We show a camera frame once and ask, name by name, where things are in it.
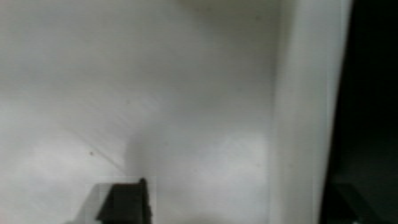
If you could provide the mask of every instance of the wall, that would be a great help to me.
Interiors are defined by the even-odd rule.
[[[318,223],[350,1],[283,4],[270,223]]]
[[[277,4],[0,1],[2,223],[94,223],[140,176],[156,223],[267,223]]]

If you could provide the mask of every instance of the black object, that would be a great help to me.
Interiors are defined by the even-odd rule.
[[[322,224],[330,221],[325,217],[348,213],[362,215],[352,207],[364,206],[362,203],[380,219],[398,224],[396,9],[396,0],[354,0]],[[354,200],[354,203],[350,196],[338,191],[341,200],[330,205],[336,192],[330,193],[329,189],[341,183],[355,189],[355,193],[348,190],[345,194],[361,195],[364,200]],[[346,206],[348,213],[339,211]],[[375,220],[362,218],[359,223],[373,224]]]
[[[98,215],[103,224],[151,224],[146,180],[137,184],[114,184]]]

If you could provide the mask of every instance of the white wall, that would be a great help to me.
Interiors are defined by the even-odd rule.
[[[283,4],[270,223],[318,223],[350,0]]]
[[[142,175],[156,223],[267,223],[277,30],[277,0],[0,1],[0,223]]]

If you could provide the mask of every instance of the white surface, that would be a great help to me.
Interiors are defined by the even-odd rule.
[[[270,150],[270,223],[318,223],[350,0],[286,0]]]
[[[329,4],[322,1],[320,9]],[[327,19],[322,13],[316,19],[334,21],[336,16]],[[288,36],[298,34],[291,46],[302,46],[302,27],[311,24],[302,18],[297,21],[302,24],[288,28]],[[316,56],[300,60],[307,42],[304,49],[286,48],[291,57],[277,56],[279,25],[277,0],[0,1],[2,223],[94,223],[103,184],[140,176],[149,178],[156,223],[304,223],[281,221],[290,200],[297,205],[284,184],[300,184],[306,190],[297,200],[311,200],[311,181],[291,175],[311,179],[302,170],[323,167],[323,156],[314,154],[320,163],[298,166],[297,173],[284,170],[286,161],[300,161],[306,146],[290,153],[290,134],[291,145],[275,157],[281,163],[268,163],[268,158],[272,152],[284,152],[270,144],[272,123],[290,117],[283,105],[291,111],[302,108],[279,97],[284,91],[295,93],[286,83],[297,82],[284,79],[275,84],[277,64],[288,63],[281,77],[290,77],[295,60],[309,65]],[[336,36],[330,43],[339,47]],[[311,77],[322,69],[338,77],[339,50],[322,57],[334,64],[320,65]],[[298,88],[311,77],[298,76]],[[323,86],[309,92],[323,102],[323,75],[311,87],[318,82]],[[298,100],[306,102],[300,92]],[[325,113],[322,107],[316,103],[316,114]],[[329,116],[318,117],[316,124]],[[316,130],[323,136],[329,127]],[[322,136],[322,142],[314,141],[323,155]],[[297,155],[298,160],[284,160]],[[286,197],[268,197],[274,187]],[[302,210],[291,217],[302,215],[306,221],[314,213]]]

